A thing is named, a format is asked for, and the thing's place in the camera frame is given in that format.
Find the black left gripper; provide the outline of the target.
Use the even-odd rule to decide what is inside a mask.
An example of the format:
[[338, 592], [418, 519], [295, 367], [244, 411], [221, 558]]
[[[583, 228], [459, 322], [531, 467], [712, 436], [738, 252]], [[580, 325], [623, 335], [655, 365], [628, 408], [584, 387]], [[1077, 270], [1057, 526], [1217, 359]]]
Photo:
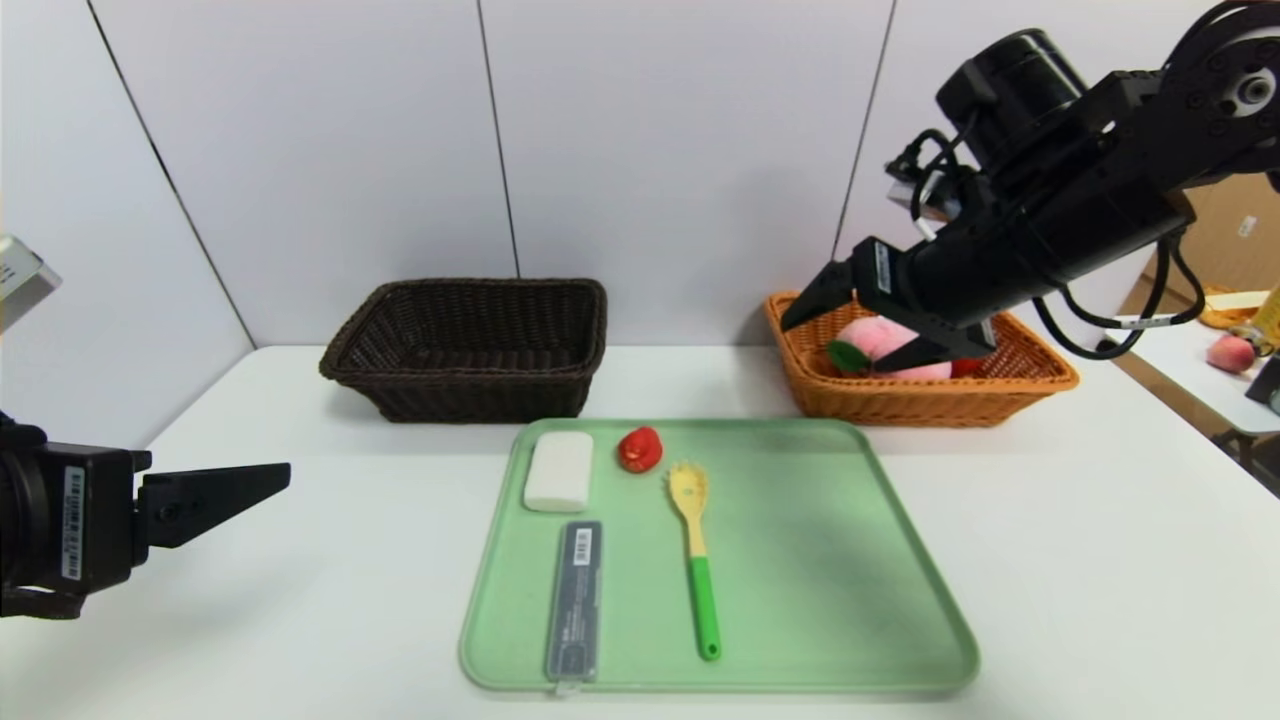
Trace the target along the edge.
[[49, 443], [3, 451], [3, 583], [100, 592], [280, 493], [288, 462], [150, 474], [147, 451]]

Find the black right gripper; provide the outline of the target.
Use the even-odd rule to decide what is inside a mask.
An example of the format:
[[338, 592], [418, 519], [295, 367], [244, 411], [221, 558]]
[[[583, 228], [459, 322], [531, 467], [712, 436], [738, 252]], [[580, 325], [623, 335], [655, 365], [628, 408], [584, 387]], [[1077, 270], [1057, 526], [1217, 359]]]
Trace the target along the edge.
[[984, 357], [997, 348], [995, 315], [1047, 291], [1047, 275], [1016, 247], [1024, 219], [980, 174], [957, 186], [959, 214], [906, 251], [868, 237], [851, 259], [827, 263], [780, 319], [782, 332], [859, 302], [916, 337], [872, 363], [896, 373]]

